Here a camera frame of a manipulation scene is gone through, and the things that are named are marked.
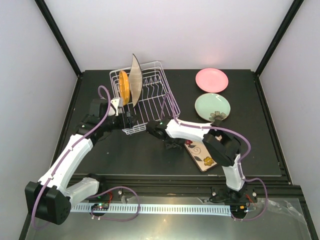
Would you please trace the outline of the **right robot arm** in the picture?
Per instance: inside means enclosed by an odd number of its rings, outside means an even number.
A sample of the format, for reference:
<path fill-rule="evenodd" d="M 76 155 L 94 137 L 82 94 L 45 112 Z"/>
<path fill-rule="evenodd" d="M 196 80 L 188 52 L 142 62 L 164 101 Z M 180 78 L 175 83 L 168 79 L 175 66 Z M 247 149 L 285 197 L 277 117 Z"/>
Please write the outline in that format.
<path fill-rule="evenodd" d="M 251 144 L 240 133 L 214 123 L 195 123 L 174 117 L 149 121 L 146 131 L 169 146 L 183 145 L 183 141 L 202 143 L 213 160 L 222 166 L 227 199 L 238 202 L 246 195 L 241 161 L 250 153 Z"/>

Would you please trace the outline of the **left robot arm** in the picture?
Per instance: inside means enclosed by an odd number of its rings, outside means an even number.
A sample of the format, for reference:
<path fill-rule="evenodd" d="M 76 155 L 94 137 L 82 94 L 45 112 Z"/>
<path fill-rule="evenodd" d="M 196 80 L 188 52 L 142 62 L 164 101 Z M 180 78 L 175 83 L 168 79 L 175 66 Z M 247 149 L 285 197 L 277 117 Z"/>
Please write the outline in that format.
<path fill-rule="evenodd" d="M 26 185 L 24 192 L 32 224 L 39 218 L 61 225 L 78 203 L 90 197 L 101 200 L 107 195 L 104 178 L 93 173 L 72 186 L 68 184 L 81 161 L 105 133 L 123 130 L 136 122 L 131 112 L 119 111 L 122 106 L 121 97 L 94 99 L 89 113 L 76 126 L 54 164 L 37 182 Z"/>

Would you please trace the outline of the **orange dotted scalloped plate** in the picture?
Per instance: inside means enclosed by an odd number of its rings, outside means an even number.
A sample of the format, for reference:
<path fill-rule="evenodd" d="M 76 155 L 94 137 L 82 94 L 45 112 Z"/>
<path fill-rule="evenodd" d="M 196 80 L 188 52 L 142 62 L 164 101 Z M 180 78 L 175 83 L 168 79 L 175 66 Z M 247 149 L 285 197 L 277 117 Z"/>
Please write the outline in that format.
<path fill-rule="evenodd" d="M 130 100 L 130 85 L 127 73 L 124 70 L 119 71 L 119 93 L 120 97 L 123 99 L 123 105 L 127 105 Z"/>

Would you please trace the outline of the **white wire dish rack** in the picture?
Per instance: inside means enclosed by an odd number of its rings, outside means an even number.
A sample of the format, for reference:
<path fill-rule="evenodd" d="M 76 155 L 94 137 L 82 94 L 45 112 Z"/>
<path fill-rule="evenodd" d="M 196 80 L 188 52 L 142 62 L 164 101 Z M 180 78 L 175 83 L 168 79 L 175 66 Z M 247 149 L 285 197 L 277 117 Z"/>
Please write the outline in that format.
<path fill-rule="evenodd" d="M 149 121 L 160 121 L 169 116 L 179 117 L 181 111 L 172 93 L 165 71 L 160 61 L 152 61 L 140 65 L 142 71 L 142 90 L 136 105 L 132 101 L 124 105 L 119 112 L 131 111 L 137 121 L 131 128 L 123 132 L 133 135 L 146 130 Z"/>

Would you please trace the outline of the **white square plate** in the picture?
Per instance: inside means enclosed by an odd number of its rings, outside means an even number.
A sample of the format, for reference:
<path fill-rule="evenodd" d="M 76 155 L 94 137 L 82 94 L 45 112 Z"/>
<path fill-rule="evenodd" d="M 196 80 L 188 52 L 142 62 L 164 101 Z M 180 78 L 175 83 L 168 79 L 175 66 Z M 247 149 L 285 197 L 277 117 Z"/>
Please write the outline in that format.
<path fill-rule="evenodd" d="M 139 101 L 142 92 L 143 74 L 139 61 L 134 54 L 132 55 L 132 63 L 128 76 L 128 81 L 131 92 L 132 106 L 135 107 Z"/>

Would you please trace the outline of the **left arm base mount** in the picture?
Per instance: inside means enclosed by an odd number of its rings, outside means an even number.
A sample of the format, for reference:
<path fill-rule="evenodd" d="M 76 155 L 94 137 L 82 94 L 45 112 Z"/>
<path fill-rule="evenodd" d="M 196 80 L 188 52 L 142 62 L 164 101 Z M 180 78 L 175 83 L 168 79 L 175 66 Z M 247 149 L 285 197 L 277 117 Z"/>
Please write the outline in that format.
<path fill-rule="evenodd" d="M 107 200 L 110 200 L 113 198 L 113 192 L 124 189 L 124 186 L 115 186 L 108 190 L 102 191 L 100 193 L 96 193 L 94 195 L 91 195 L 87 197 L 87 199 L 102 199 L 104 196 L 107 196 Z"/>

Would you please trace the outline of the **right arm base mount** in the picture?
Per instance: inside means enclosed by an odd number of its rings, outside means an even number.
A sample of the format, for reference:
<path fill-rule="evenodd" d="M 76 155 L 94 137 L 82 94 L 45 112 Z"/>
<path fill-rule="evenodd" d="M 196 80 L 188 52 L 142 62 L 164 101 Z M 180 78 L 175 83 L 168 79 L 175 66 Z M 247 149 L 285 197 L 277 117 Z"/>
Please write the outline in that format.
<path fill-rule="evenodd" d="M 256 203 L 258 200 L 256 196 L 253 196 L 254 191 L 254 188 L 247 185 L 244 185 L 240 191 L 231 190 L 226 185 L 215 185 L 211 187 L 209 201 L 225 204 Z"/>

